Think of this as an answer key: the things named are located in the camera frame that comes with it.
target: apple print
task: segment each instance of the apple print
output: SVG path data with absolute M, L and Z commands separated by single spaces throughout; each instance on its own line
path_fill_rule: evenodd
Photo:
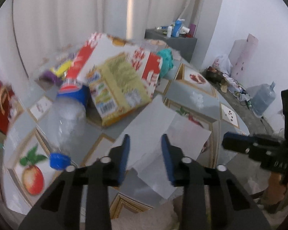
M 41 170 L 36 166 L 47 159 L 46 156 L 36 154 L 37 146 L 35 145 L 28 151 L 27 155 L 19 160 L 20 165 L 26 167 L 22 172 L 22 184 L 31 195 L 38 195 L 44 187 L 44 177 Z
M 200 127 L 202 127 L 202 128 L 204 129 L 203 125 L 202 125 L 199 121 L 195 120 L 195 119 L 193 118 L 193 116 L 192 116 L 189 112 L 187 112 L 185 109 L 183 109 L 182 107 L 180 108 L 180 110 L 177 110 L 176 112 L 177 112 L 179 115 L 181 115 L 181 116 L 186 116 L 186 115 L 187 115 L 189 121 L 191 121 L 191 122 L 199 125 Z M 205 152 L 206 149 L 207 149 L 207 147 L 208 147 L 208 140 L 207 140 L 206 143 L 203 145 L 203 148 L 202 148 L 202 150 L 201 150 L 200 152 L 201 152 L 201 153 Z

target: green leaves print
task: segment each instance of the green leaves print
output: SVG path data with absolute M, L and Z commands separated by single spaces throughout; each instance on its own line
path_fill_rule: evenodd
M 42 155 L 42 154 L 36 154 L 37 151 L 37 145 L 35 145 L 31 150 L 28 151 L 27 156 L 24 156 L 22 158 L 20 158 L 19 163 L 22 166 L 32 166 L 35 165 L 37 163 L 40 163 L 46 159 L 48 159 L 47 156 Z
M 179 110 L 176 110 L 176 112 L 181 115 L 181 116 L 185 116 L 190 114 L 190 112 L 186 111 L 185 109 L 183 109 L 182 107 Z

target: plastic bottle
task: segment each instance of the plastic bottle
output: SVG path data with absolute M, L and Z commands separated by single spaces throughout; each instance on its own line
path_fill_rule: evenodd
M 173 30 L 172 26 L 167 27 L 167 35 L 166 35 L 167 38 L 171 38 L 172 30 Z
M 269 105 L 275 100 L 275 92 L 274 92 L 275 83 L 272 82 L 271 85 L 262 84 L 260 88 L 258 88 L 256 94 L 250 100 L 253 112 L 256 117 L 262 117 L 265 110 L 269 107 Z
M 190 32 L 190 29 L 189 29 L 189 28 L 184 27 L 184 26 L 181 27 L 181 30 L 180 30 L 180 33 L 181 33 L 181 34 L 184 34 L 184 33 L 188 34 L 189 32 Z
M 59 92 L 49 110 L 48 135 L 52 148 L 49 159 L 53 169 L 64 170 L 71 164 L 71 150 L 79 146 L 85 130 L 88 92 L 86 86 Z
M 173 37 L 178 37 L 179 36 L 179 33 L 180 33 L 180 29 L 182 27 L 182 22 L 184 21 L 184 19 L 178 19 L 176 20 L 175 22 L 175 26 L 173 28 L 173 33 L 172 33 L 172 36 Z

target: screw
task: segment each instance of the screw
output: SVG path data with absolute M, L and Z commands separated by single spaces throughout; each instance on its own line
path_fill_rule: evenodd
M 101 161 L 102 163 L 109 163 L 109 162 L 111 162 L 111 158 L 108 157 L 108 156 L 104 156 L 104 157 L 102 157 L 102 158 L 100 159 L 100 161 Z
M 223 172 L 223 171 L 226 171 L 227 168 L 226 168 L 224 165 L 218 165 L 218 166 L 217 166 L 217 170 Z
M 73 172 L 75 169 L 76 169 L 75 166 L 73 166 L 73 165 L 69 165 L 69 166 L 66 167 L 65 170 L 66 170 L 67 172 Z
M 192 159 L 185 156 L 185 157 L 183 157 L 183 158 L 181 159 L 181 161 L 182 161 L 183 163 L 191 163 L 191 162 L 192 162 Z

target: red gift bag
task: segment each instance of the red gift bag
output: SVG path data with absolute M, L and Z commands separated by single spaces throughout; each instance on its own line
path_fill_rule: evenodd
M 11 96 L 14 95 L 12 90 L 8 91 L 7 88 L 0 90 L 0 131 L 5 135 L 8 131 L 8 113 L 9 113 L 9 101 Z

